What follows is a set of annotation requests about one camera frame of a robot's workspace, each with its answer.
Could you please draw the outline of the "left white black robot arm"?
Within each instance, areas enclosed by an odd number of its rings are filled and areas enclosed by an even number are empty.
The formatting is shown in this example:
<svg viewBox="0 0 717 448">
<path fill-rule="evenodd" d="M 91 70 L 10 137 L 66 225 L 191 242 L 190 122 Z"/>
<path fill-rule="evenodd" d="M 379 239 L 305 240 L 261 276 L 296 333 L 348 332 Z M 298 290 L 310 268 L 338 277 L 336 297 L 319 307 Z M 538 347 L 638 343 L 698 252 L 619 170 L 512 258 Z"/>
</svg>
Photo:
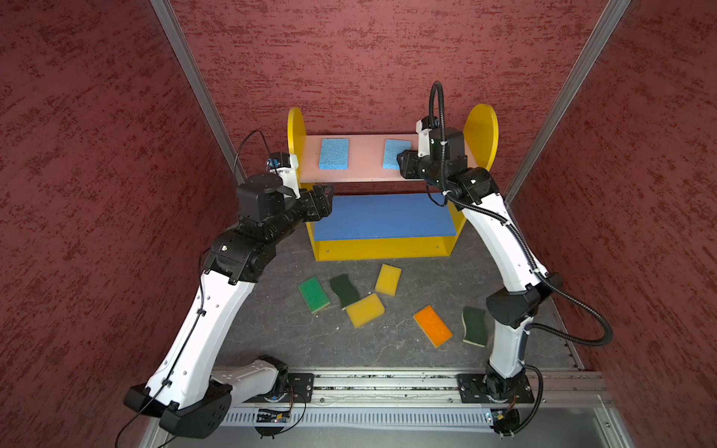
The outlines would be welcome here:
<svg viewBox="0 0 717 448">
<path fill-rule="evenodd" d="M 238 311 L 252 293 L 278 244 L 304 222 L 332 214 L 334 188 L 291 188 L 285 177 L 262 173 L 238 187 L 239 216 L 200 259 L 199 287 L 175 341 L 147 383 L 132 386 L 125 405 L 158 419 L 173 438 L 205 439 L 233 403 L 286 397 L 289 368 L 262 356 L 227 383 L 212 375 Z"/>
</svg>

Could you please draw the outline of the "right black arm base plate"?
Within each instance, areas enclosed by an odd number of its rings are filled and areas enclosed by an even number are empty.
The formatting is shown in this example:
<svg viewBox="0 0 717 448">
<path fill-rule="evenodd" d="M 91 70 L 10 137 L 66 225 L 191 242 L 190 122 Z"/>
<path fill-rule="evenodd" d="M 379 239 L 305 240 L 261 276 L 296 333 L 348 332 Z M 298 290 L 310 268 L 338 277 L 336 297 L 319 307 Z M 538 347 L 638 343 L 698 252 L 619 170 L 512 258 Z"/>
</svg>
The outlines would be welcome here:
<svg viewBox="0 0 717 448">
<path fill-rule="evenodd" d="M 524 373 L 508 379 L 496 373 L 460 373 L 456 379 L 457 391 L 464 404 L 507 406 L 535 401 L 532 387 Z"/>
</svg>

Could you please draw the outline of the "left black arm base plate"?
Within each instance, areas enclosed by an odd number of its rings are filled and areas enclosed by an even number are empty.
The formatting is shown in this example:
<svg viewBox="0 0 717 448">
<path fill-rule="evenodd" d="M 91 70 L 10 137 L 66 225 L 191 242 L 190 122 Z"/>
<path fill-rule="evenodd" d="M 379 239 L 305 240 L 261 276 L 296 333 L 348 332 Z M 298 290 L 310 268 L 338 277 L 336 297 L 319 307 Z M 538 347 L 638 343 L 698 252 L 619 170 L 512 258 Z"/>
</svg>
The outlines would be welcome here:
<svg viewBox="0 0 717 448">
<path fill-rule="evenodd" d="M 268 403 L 290 403 L 295 398 L 304 397 L 311 401 L 314 381 L 313 373 L 284 373 L 278 375 L 270 391 L 261 395 L 260 401 Z"/>
</svg>

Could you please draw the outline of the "blue sponge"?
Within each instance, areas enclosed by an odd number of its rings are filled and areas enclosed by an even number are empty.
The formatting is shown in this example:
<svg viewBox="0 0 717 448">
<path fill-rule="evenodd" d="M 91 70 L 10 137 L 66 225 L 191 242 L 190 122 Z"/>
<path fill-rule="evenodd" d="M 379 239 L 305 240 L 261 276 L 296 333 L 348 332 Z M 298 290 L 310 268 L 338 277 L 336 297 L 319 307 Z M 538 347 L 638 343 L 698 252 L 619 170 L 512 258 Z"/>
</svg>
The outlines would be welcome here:
<svg viewBox="0 0 717 448">
<path fill-rule="evenodd" d="M 322 171 L 343 171 L 349 168 L 349 140 L 339 138 L 322 139 L 319 154 L 319 169 Z"/>
<path fill-rule="evenodd" d="M 399 171 L 398 157 L 403 151 L 411 150 L 412 142 L 409 140 L 387 139 L 384 146 L 382 168 Z"/>
</svg>

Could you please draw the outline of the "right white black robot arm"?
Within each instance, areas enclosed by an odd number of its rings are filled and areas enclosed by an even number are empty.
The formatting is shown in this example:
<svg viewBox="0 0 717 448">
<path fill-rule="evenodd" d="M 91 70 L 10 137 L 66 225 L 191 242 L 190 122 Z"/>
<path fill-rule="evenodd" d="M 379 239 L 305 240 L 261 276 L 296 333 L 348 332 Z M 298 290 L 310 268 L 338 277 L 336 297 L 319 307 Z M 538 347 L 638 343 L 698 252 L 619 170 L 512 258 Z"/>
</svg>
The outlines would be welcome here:
<svg viewBox="0 0 717 448">
<path fill-rule="evenodd" d="M 493 348 L 485 370 L 485 393 L 507 401 L 525 377 L 528 326 L 550 295 L 551 278 L 519 241 L 498 186 L 487 169 L 470 168 L 462 132 L 454 128 L 418 132 L 418 148 L 397 156 L 401 176 L 436 187 L 461 212 L 494 259 L 503 289 L 487 298 L 495 321 Z"/>
</svg>

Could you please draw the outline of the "yellow sponge front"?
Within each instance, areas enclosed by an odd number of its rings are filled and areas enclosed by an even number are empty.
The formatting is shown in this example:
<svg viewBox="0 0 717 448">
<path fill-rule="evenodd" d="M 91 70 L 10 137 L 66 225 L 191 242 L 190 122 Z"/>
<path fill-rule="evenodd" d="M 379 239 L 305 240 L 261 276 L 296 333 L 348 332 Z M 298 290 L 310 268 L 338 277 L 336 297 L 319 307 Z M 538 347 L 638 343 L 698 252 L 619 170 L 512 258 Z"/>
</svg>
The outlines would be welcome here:
<svg viewBox="0 0 717 448">
<path fill-rule="evenodd" d="M 386 312 L 384 304 L 377 294 L 373 293 L 345 309 L 355 329 L 361 328 L 367 323 L 381 317 Z"/>
</svg>

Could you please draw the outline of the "yellow sponge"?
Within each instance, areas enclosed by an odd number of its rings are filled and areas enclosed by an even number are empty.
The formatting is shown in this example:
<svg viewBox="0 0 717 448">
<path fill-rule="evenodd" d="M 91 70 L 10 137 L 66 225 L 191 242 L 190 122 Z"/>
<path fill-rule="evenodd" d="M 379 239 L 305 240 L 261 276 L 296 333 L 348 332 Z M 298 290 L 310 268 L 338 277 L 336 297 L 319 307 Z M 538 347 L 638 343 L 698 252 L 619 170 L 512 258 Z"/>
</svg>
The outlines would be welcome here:
<svg viewBox="0 0 717 448">
<path fill-rule="evenodd" d="M 375 284 L 375 291 L 388 296 L 395 296 L 402 271 L 401 268 L 383 264 Z"/>
<path fill-rule="evenodd" d="M 384 304 L 377 294 L 373 293 L 345 309 L 355 329 L 361 328 L 367 323 L 381 317 L 386 312 Z"/>
</svg>

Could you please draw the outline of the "yellow sponge back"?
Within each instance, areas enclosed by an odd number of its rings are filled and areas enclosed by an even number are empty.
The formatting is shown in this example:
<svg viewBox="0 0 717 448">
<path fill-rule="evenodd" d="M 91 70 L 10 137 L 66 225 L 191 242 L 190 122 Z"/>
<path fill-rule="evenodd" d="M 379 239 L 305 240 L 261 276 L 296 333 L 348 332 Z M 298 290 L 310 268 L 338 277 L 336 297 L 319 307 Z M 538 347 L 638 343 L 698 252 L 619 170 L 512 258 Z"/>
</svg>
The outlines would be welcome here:
<svg viewBox="0 0 717 448">
<path fill-rule="evenodd" d="M 388 296 L 395 296 L 402 271 L 401 268 L 383 264 L 375 284 L 375 291 Z"/>
</svg>

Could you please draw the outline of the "orange sponge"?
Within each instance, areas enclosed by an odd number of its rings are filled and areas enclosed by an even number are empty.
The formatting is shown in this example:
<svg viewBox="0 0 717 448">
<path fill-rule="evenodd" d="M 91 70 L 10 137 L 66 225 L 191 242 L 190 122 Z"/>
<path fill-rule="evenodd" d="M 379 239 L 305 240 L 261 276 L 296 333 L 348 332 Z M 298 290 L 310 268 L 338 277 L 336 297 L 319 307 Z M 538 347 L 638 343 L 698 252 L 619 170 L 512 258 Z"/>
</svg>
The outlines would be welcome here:
<svg viewBox="0 0 717 448">
<path fill-rule="evenodd" d="M 427 305 L 415 313 L 414 321 L 435 348 L 440 347 L 453 337 L 452 330 L 448 328 L 431 305 Z"/>
</svg>

